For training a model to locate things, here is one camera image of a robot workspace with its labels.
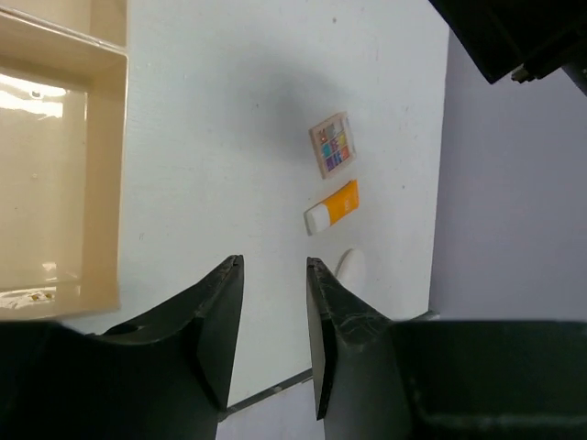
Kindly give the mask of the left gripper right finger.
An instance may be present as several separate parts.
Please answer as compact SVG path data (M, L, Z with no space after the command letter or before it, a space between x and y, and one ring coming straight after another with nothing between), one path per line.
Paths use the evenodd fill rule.
M413 422L391 339L392 321L306 262L316 418L327 439L409 439Z

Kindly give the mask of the colourful square eyeshadow palette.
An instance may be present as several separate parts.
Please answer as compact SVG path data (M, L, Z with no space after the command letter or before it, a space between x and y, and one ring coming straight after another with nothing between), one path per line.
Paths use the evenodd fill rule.
M339 112L309 129L323 179L344 170L357 157L347 112Z

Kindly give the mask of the orange sunscreen tube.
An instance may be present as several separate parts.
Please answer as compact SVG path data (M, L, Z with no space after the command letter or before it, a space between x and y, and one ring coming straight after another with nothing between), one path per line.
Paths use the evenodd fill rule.
M360 206L360 191L357 180L349 181L322 202L305 212L309 234L315 235L333 226Z

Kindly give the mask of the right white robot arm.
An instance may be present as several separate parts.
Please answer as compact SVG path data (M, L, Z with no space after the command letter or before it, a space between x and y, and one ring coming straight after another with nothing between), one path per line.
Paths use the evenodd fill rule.
M442 16L488 83L541 80L563 70L586 91L585 0L437 0Z

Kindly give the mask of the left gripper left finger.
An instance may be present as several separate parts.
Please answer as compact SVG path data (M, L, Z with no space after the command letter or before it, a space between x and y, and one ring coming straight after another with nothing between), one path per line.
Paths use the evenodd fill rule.
M213 439L227 409L244 258L92 339L93 439Z

